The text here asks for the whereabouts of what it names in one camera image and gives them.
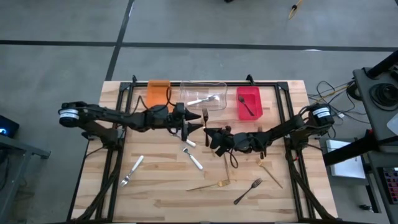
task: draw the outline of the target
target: gray floor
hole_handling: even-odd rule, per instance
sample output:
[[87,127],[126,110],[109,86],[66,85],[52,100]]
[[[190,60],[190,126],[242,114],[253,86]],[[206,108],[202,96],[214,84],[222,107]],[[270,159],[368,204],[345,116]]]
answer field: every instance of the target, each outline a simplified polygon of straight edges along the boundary
[[[0,40],[115,42],[128,0],[0,0]],[[394,0],[308,0],[287,20],[295,0],[136,0],[125,42],[186,42],[312,46],[397,47],[398,6]],[[0,45],[0,114],[21,124],[18,139],[51,150],[49,160],[32,161],[26,175],[28,200],[13,216],[28,223],[67,217],[87,141],[77,129],[58,124],[62,102],[96,103],[113,47]],[[350,81],[352,70],[371,67],[389,52],[122,48],[113,80],[305,80]],[[350,109],[345,95],[333,104]],[[356,110],[364,111],[356,101]],[[367,121],[366,116],[356,118]],[[368,124],[347,117],[338,138],[363,135]],[[385,213],[357,208],[369,203],[364,186],[331,180],[340,218],[388,223]]]

